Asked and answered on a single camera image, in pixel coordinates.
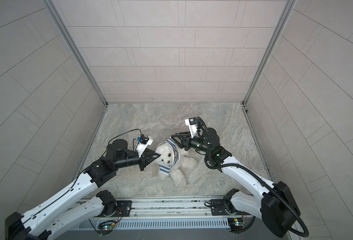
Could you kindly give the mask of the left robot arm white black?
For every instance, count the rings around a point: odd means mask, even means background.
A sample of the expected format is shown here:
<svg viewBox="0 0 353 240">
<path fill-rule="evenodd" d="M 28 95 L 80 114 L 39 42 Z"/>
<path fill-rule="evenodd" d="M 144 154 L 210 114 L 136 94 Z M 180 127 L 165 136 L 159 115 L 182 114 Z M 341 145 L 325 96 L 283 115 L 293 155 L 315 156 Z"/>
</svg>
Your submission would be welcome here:
<svg viewBox="0 0 353 240">
<path fill-rule="evenodd" d="M 7 217 L 5 239 L 53 240 L 87 219 L 114 215 L 117 212 L 116 199 L 107 190 L 99 192 L 81 206 L 74 208 L 73 205 L 114 178 L 121 168 L 138 165 L 143 171 L 159 157 L 158 153 L 148 149 L 152 142 L 151 137 L 142 135 L 132 151 L 128 149 L 126 140 L 114 140 L 106 147 L 104 157 L 85 168 L 57 194 L 23 214 L 15 212 Z"/>
</svg>

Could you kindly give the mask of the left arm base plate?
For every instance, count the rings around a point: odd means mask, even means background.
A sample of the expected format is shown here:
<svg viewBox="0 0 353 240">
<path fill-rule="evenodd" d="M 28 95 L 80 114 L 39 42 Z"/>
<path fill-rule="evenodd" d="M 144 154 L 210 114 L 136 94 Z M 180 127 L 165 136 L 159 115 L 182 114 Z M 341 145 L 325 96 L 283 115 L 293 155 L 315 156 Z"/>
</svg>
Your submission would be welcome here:
<svg viewBox="0 0 353 240">
<path fill-rule="evenodd" d="M 118 217 L 129 217 L 132 207 L 132 201 L 116 201 L 115 204 L 108 204 L 104 207 L 101 214 L 98 215 L 100 218 L 118 218 Z"/>
</svg>

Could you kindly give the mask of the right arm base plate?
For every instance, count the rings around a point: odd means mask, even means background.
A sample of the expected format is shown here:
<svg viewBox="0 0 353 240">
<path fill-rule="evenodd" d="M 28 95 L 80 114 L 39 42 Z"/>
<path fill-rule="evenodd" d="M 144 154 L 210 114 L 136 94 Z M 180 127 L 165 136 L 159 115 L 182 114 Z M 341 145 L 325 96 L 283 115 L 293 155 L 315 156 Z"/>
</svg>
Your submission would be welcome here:
<svg viewBox="0 0 353 240">
<path fill-rule="evenodd" d="M 246 212 L 237 211 L 229 203 L 229 201 L 224 199 L 211 199 L 204 203 L 207 208 L 210 208 L 211 214 L 213 216 L 243 216 L 247 215 Z"/>
</svg>

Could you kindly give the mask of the blue white striped knit sweater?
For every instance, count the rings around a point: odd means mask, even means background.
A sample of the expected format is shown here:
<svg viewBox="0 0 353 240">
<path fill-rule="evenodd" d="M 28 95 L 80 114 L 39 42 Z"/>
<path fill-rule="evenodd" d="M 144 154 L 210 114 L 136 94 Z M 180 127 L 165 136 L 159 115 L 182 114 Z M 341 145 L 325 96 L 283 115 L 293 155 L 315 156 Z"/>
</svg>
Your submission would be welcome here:
<svg viewBox="0 0 353 240">
<path fill-rule="evenodd" d="M 156 159 L 159 174 L 169 176 L 171 168 L 180 160 L 179 146 L 169 138 L 164 143 L 159 144 L 155 151 L 160 154 L 160 157 Z"/>
</svg>

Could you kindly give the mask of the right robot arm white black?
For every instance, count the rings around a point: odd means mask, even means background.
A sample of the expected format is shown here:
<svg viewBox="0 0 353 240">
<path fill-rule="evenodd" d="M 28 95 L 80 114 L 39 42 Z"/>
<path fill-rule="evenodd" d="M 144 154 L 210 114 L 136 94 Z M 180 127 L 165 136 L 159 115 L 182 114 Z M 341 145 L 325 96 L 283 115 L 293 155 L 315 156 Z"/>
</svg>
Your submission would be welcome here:
<svg viewBox="0 0 353 240">
<path fill-rule="evenodd" d="M 251 193 L 248 197 L 236 190 L 227 193 L 224 199 L 228 211 L 246 212 L 261 219 L 280 238 L 287 232 L 308 237 L 308 229 L 300 218 L 300 210 L 289 187 L 283 182 L 267 180 L 241 164 L 221 146 L 220 138 L 213 128 L 195 136 L 190 132 L 179 133 L 171 136 L 171 139 L 186 151 L 194 149 L 204 153 L 208 168 L 232 177 Z"/>
</svg>

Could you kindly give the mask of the white plush teddy bear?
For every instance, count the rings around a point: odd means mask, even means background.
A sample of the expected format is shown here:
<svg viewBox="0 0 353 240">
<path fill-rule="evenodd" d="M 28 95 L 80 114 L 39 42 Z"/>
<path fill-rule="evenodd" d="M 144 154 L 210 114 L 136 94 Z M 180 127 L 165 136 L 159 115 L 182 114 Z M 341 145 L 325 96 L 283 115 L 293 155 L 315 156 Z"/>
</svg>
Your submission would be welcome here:
<svg viewBox="0 0 353 240">
<path fill-rule="evenodd" d="M 187 174 L 197 167 L 197 160 L 187 156 L 187 151 L 181 149 L 171 138 L 157 146 L 155 152 L 159 157 L 155 163 L 159 166 L 158 176 L 161 180 L 170 177 L 177 187 L 187 185 Z"/>
</svg>

